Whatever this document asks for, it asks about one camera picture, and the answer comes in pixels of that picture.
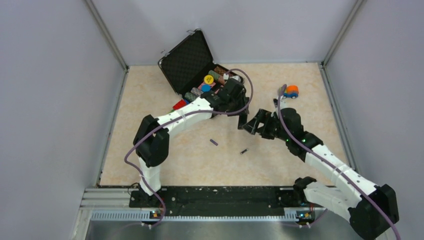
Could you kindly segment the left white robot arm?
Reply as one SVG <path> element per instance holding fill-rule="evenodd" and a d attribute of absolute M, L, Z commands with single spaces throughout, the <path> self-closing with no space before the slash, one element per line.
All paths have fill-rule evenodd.
<path fill-rule="evenodd" d="M 205 91 L 171 113 L 144 117 L 133 140 L 141 170 L 141 200 L 149 207 L 160 202 L 161 164 L 168 158 L 173 137 L 216 115 L 238 116 L 243 123 L 249 113 L 250 100 L 244 84 L 231 78 L 220 89 Z"/>

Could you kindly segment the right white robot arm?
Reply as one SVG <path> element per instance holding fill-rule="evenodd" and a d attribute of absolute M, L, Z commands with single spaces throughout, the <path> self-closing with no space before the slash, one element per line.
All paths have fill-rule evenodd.
<path fill-rule="evenodd" d="M 364 240 L 375 240 L 392 230 L 401 239 L 395 224 L 399 211 L 395 190 L 364 178 L 334 155 L 323 141 L 304 130 L 301 116 L 293 108 L 270 112 L 260 109 L 242 128 L 264 139 L 280 139 L 289 152 L 328 178 L 327 187 L 312 177 L 295 181 L 293 200 L 299 206 L 318 204 L 349 222 Z"/>

